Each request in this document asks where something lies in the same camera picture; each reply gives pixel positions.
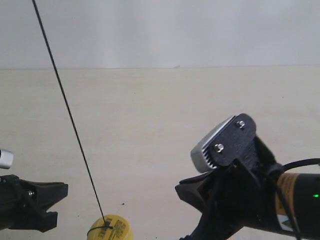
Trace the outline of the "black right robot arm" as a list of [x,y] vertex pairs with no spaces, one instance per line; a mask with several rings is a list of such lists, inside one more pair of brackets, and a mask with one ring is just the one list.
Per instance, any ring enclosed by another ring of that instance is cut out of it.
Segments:
[[181,180],[175,191],[201,213],[188,240],[227,240],[242,228],[299,240],[320,237],[318,174],[217,168]]

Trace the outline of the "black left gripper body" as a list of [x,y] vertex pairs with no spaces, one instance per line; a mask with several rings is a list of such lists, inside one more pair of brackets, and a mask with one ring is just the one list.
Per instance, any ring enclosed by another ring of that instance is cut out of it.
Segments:
[[41,185],[13,174],[0,177],[1,230],[43,230],[43,208],[37,200]]

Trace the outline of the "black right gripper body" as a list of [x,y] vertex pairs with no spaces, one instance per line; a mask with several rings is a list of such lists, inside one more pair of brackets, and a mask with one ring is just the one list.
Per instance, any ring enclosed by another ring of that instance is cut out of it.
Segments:
[[280,233],[275,211],[280,165],[252,170],[238,165],[204,174],[215,175],[215,182],[197,226],[184,239],[227,240],[244,227]]

